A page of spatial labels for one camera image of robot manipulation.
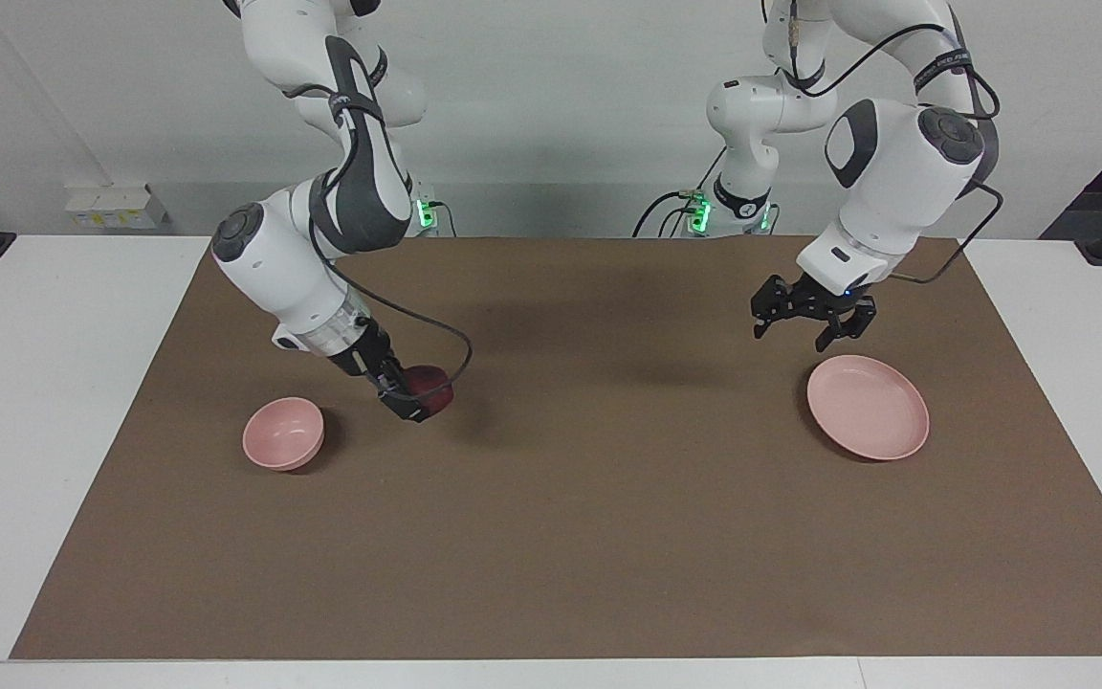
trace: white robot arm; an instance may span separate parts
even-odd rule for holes
[[[997,162],[997,131],[976,90],[983,79],[944,1],[777,0],[768,13],[765,53],[778,73],[731,79],[709,98],[709,121],[726,142],[710,191],[715,222],[747,228],[760,217],[779,160],[766,136],[819,129],[834,117],[835,84],[812,88],[827,73],[835,26],[915,76],[917,104],[861,100],[832,126],[828,163],[849,197],[799,256],[800,282],[789,287],[774,276],[752,302],[757,337],[782,319],[828,322],[817,342],[822,352],[865,332],[876,313],[866,290],[890,278],[958,197],[983,187]],[[841,323],[850,311],[853,317]]]
[[[423,118],[423,87],[389,66],[368,39],[365,17],[380,0],[226,3],[240,14],[250,62],[296,100],[310,126],[341,143],[343,162],[236,209],[215,232],[215,261],[279,319],[276,345],[320,354],[349,375],[366,376],[395,413],[423,422],[452,401],[445,372],[402,367],[349,280],[328,265],[393,247],[406,235],[414,183],[387,126]]]

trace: brown paper sheet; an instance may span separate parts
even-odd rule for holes
[[[1102,496],[971,267],[876,288],[868,335],[830,351],[899,367],[930,403],[926,449],[875,465],[806,416],[821,324],[750,335],[750,294],[796,279],[803,245],[349,258],[476,340],[423,427],[272,349],[272,319],[203,263],[13,657],[1102,655]],[[408,366],[458,360],[379,317]],[[240,451],[283,396],[329,423],[300,475]]]

